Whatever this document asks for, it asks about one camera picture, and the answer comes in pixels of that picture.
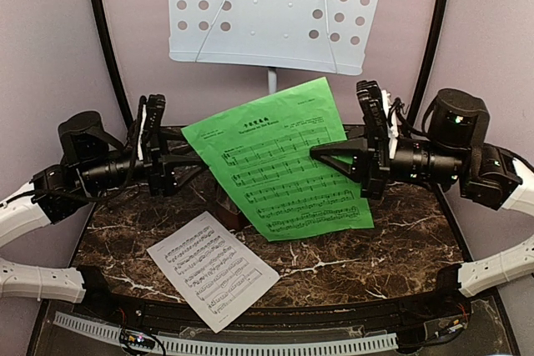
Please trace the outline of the red wooden metronome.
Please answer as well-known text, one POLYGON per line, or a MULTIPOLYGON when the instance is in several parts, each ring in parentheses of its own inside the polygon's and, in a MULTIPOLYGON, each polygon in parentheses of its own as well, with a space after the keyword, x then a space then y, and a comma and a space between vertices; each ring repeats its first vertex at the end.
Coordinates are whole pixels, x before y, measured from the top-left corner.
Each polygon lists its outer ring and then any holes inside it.
POLYGON ((240 231, 244 227, 239 208, 219 183, 215 184, 215 214, 227 229, 240 231))

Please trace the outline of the green sheet music page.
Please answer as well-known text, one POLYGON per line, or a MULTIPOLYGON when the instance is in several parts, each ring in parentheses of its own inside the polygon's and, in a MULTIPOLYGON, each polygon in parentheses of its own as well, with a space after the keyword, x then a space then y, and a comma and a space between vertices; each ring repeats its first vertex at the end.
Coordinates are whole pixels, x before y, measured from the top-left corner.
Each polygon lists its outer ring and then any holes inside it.
POLYGON ((314 146, 346 139, 326 78, 232 108, 182 132, 270 242, 374 226, 359 185, 310 157, 314 146))

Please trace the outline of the white sheet music page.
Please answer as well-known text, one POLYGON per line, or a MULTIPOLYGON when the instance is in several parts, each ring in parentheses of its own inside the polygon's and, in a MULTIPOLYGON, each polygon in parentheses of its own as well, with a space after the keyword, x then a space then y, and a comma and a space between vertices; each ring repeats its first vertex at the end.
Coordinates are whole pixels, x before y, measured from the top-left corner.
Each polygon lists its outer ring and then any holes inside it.
POLYGON ((187 304, 218 333, 265 295, 279 274, 204 212, 148 249, 187 304))

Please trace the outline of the light blue music stand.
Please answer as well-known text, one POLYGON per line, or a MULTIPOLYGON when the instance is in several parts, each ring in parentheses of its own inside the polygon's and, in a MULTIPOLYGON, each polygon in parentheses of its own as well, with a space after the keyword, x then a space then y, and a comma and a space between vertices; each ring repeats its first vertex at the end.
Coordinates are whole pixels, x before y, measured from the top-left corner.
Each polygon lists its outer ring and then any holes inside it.
POLYGON ((358 76, 379 0, 169 0, 169 56, 358 76))

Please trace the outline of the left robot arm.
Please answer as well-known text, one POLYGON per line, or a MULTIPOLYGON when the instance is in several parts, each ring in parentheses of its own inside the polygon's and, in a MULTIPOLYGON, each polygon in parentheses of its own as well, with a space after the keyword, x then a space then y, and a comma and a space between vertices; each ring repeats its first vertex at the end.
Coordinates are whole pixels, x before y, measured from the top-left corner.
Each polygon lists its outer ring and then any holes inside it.
MULTIPOLYGON (((1 244, 74 215, 90 203, 106 203, 135 183, 146 183, 153 197, 174 196, 206 170, 189 144, 172 150, 184 135, 162 126, 166 99, 152 94, 139 99, 130 137, 121 143, 105 132, 101 116, 90 110, 58 126, 63 156, 36 173, 1 202, 1 244)), ((118 312, 100 268, 44 268, 1 262, 1 295, 85 303, 100 319, 118 312)))

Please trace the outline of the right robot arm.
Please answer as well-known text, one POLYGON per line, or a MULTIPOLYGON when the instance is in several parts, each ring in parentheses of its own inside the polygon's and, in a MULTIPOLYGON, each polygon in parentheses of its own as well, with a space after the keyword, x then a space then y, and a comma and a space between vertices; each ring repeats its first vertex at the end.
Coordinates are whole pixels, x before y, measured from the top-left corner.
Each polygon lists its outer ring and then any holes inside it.
POLYGON ((382 198, 390 181, 459 184, 462 198, 499 210, 533 213, 533 166, 516 153, 486 143, 490 114, 481 98, 455 88, 438 91, 421 129, 402 116, 375 81, 359 81, 363 126, 345 141, 314 146, 310 157, 360 185, 363 198, 382 198))

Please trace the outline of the small circuit board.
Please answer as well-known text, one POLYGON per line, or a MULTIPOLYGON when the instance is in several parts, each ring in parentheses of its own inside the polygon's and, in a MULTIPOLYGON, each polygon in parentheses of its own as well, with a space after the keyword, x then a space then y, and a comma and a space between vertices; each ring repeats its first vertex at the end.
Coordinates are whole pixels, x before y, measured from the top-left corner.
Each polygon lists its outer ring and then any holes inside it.
POLYGON ((119 342, 126 348, 142 350, 153 350, 156 345, 156 342, 148 335, 128 330, 119 333, 119 342))

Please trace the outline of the black front rail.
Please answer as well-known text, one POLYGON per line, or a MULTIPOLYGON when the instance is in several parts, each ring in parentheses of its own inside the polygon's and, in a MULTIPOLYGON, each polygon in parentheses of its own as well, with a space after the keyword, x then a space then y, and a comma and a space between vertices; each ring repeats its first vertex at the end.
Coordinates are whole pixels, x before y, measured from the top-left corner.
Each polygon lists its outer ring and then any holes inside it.
MULTIPOLYGON (((108 276, 109 291, 100 300, 84 305, 47 301, 41 317, 53 312, 75 312, 105 322, 122 321, 133 328, 177 332, 182 328, 206 328, 167 279, 133 280, 125 275, 108 276)), ((343 289, 334 282, 305 278, 282 278, 231 325, 235 330, 305 330, 354 327, 366 332, 421 332, 435 319, 471 316, 471 300, 457 292, 408 290, 399 297, 379 298, 376 291, 343 289)))

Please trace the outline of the left black frame post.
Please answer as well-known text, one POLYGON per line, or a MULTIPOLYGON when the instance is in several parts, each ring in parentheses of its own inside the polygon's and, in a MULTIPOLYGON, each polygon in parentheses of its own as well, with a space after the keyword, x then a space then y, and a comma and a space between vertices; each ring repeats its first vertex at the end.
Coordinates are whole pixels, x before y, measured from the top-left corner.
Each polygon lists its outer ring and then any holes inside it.
POLYGON ((120 116, 126 128, 134 122, 134 116, 128 103, 126 91, 120 76, 118 63, 115 57, 111 35, 104 10, 103 0, 90 0, 93 9, 93 18, 96 24, 98 39, 103 53, 108 76, 112 85, 113 95, 120 111, 120 116))

